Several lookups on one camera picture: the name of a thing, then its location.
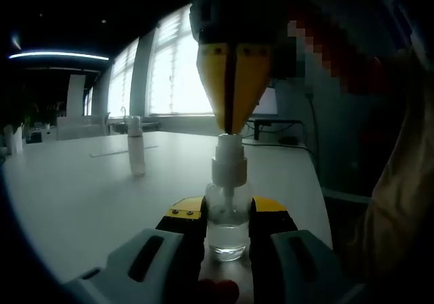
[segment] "white pump head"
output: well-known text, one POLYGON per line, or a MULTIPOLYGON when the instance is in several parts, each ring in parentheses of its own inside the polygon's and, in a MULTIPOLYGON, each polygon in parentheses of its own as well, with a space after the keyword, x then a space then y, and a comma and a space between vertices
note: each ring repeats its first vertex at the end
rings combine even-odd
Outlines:
POLYGON ((247 159, 239 134, 218 136, 216 156, 212 159, 212 182, 219 187, 240 187, 247 182, 247 159))

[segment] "white table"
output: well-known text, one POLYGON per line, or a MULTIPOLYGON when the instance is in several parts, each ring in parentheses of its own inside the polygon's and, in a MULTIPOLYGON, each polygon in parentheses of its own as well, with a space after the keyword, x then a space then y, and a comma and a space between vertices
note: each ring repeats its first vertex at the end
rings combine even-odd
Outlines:
MULTIPOLYGON (((174 202, 203 195, 216 142, 212 136, 145 133, 145 146, 158 147, 145 150, 143 178, 132 177, 127 153, 90 157, 126 150, 126 135, 27 145, 23 153, 7 158, 3 171, 28 240, 59 281, 67 282, 104 267, 108 254, 145 227, 155 227, 174 202)), ((309 154, 245 146, 245 155, 254 193, 283 204, 299 229, 332 247, 309 154)), ((216 277, 231 277, 227 274, 236 264, 216 277)))

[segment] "ceiling light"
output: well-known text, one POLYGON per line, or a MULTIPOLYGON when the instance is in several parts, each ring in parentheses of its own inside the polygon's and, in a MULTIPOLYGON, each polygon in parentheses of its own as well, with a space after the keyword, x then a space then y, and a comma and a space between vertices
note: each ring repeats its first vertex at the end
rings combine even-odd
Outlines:
POLYGON ((24 53, 11 55, 9 56, 9 58, 21 58, 23 56, 75 56, 78 58, 93 58, 95 60, 103 60, 103 61, 109 60, 109 58, 105 58, 104 56, 68 53, 68 52, 24 52, 24 53))

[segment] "window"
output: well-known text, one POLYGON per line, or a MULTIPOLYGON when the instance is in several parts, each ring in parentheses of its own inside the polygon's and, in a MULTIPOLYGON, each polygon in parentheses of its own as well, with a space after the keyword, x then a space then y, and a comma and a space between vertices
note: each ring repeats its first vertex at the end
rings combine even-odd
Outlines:
POLYGON ((94 94, 94 88, 90 88, 86 97, 84 98, 84 115, 92 115, 92 95, 94 94))
POLYGON ((155 34, 149 115, 212 114, 196 68, 198 45, 191 34, 190 5, 160 22, 155 34))
POLYGON ((130 114, 131 81, 137 46, 138 39, 118 55, 111 68, 107 104, 109 117, 123 117, 130 114))

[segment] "clear glass bottle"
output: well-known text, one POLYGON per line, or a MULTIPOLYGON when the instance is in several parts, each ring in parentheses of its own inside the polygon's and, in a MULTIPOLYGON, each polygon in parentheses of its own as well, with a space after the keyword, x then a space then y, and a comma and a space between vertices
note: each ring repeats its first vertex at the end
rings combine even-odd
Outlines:
POLYGON ((247 182, 247 160, 238 135, 219 136, 213 158, 212 180, 205 192, 207 237, 219 261, 238 259, 249 240, 252 189, 247 182))

